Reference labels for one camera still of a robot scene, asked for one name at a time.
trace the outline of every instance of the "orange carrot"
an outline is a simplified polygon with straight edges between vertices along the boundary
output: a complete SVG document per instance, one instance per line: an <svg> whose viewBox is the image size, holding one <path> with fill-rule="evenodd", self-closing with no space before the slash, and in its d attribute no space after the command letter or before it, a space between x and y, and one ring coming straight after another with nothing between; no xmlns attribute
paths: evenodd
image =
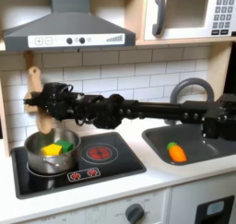
<svg viewBox="0 0 236 224"><path fill-rule="evenodd" d="M168 145L169 154L173 161L175 162L186 162L187 157L183 149L178 146L176 143L170 143Z"/></svg>

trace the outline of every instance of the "black stovetop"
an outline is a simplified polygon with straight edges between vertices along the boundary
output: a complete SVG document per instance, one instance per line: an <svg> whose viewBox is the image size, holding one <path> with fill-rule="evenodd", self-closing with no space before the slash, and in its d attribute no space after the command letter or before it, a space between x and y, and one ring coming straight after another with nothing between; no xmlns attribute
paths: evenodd
<svg viewBox="0 0 236 224"><path fill-rule="evenodd" d="M82 137L81 146L81 156L76 167L52 177L31 171L25 148L15 148L12 161L17 198L46 195L146 171L117 133Z"/></svg>

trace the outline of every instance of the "white countertop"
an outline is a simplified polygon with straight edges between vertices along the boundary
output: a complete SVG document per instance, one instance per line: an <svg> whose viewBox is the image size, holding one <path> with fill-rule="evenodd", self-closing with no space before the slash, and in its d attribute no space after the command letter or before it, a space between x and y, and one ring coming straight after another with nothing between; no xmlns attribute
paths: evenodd
<svg viewBox="0 0 236 224"><path fill-rule="evenodd" d="M146 172L51 195L26 200L17 199L12 161L11 159L0 159L0 223L15 223L40 218L128 195L236 171L236 155L186 166L172 166L165 163L142 138L142 132L145 129L163 125L165 123L162 120L136 120L132 126L124 123L116 130L146 166ZM80 135L104 132L108 131L94 130Z"/></svg>

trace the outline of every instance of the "gray sink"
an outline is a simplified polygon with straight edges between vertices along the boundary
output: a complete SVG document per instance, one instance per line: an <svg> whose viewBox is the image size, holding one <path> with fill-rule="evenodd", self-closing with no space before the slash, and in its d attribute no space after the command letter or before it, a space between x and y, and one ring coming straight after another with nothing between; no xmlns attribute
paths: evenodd
<svg viewBox="0 0 236 224"><path fill-rule="evenodd" d="M178 124L149 129L143 133L143 138L163 161L172 165L187 165L236 154L235 141L203 138L200 125ZM170 142L176 142L183 148L187 162L171 160L167 150Z"/></svg>

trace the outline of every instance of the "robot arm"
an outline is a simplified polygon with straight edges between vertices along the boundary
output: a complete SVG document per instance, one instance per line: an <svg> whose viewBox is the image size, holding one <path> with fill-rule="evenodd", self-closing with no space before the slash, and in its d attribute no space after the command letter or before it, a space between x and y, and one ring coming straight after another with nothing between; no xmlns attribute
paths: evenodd
<svg viewBox="0 0 236 224"><path fill-rule="evenodd" d="M114 129L123 118L159 118L201 124L204 137L236 140L234 95L223 95L216 102L150 103L125 100L120 95L111 95L108 99L101 95L84 95L73 92L71 85L48 83L41 93L33 92L32 99L25 100L25 104L41 107L59 121L75 119L78 125Z"/></svg>

